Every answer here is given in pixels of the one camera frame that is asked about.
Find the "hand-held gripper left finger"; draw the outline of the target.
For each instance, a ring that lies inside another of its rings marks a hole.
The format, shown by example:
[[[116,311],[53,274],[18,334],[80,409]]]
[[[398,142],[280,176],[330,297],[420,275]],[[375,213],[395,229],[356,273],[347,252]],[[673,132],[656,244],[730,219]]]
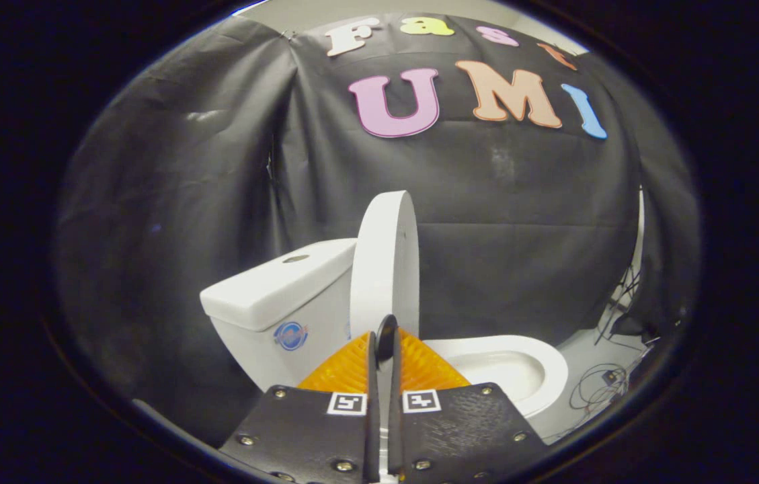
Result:
[[[270,386],[222,453],[294,483],[376,483],[376,334],[333,353],[302,383]]]

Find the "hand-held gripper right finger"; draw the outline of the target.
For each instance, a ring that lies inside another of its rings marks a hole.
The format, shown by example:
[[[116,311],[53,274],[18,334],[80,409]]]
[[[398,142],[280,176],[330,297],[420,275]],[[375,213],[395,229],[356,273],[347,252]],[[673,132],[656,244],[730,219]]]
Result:
[[[549,454],[497,383],[471,384],[417,337],[393,333],[389,472],[400,483],[502,483]]]

